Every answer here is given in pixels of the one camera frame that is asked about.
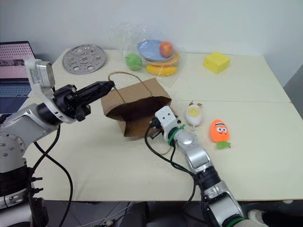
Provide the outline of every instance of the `green leaf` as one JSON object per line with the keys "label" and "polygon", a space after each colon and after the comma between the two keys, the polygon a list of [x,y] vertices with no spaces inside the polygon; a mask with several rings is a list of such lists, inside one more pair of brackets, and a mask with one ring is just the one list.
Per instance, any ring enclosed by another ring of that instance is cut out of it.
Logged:
{"label": "green leaf", "polygon": [[226,142],[226,141],[217,142],[218,149],[223,149],[223,148],[230,147],[230,146],[231,146],[231,143]]}

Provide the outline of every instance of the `floor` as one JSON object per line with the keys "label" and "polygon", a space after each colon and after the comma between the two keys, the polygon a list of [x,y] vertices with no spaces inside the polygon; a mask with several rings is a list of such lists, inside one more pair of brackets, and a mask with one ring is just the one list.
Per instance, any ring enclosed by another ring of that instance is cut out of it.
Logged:
{"label": "floor", "polygon": [[[147,227],[205,227],[204,224],[183,217],[183,203],[184,202],[148,202],[150,222]],[[125,211],[112,218],[104,218],[115,215],[120,210],[126,208],[127,204],[128,202],[73,202],[63,227],[78,227],[81,225],[93,227],[104,223],[104,221],[108,219],[117,219],[124,215]],[[293,201],[291,204],[285,204],[282,201],[241,202],[240,204],[245,214],[251,209],[259,209],[303,216],[303,201]],[[46,201],[49,227],[59,225],[66,205],[67,202],[65,201]],[[198,202],[190,203],[187,207],[187,212],[194,217],[203,219]],[[122,218],[114,224],[114,227],[118,227],[121,220]]]}

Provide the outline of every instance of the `white plush toy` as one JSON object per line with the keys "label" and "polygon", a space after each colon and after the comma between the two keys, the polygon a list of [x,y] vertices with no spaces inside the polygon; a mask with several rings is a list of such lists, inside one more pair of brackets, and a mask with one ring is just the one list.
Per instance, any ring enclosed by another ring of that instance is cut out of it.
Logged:
{"label": "white plush toy", "polygon": [[198,126],[202,121],[201,103],[191,102],[185,112],[185,119],[193,126]]}

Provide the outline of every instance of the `yellow cube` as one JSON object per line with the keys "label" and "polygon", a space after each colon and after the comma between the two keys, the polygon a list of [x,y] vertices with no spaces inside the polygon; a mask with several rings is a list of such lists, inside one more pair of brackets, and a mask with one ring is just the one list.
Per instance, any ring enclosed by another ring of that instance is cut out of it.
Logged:
{"label": "yellow cube", "polygon": [[219,73],[229,66],[230,61],[231,59],[229,57],[226,57],[224,54],[213,52],[212,54],[205,57],[203,65],[210,71]]}

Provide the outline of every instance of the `laptop keyboard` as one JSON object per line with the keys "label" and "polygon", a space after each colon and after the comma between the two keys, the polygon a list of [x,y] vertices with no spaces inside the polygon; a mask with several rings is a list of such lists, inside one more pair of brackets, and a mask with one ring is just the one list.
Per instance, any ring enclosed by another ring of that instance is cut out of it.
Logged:
{"label": "laptop keyboard", "polygon": [[30,91],[29,85],[0,85],[0,97],[27,97]]}

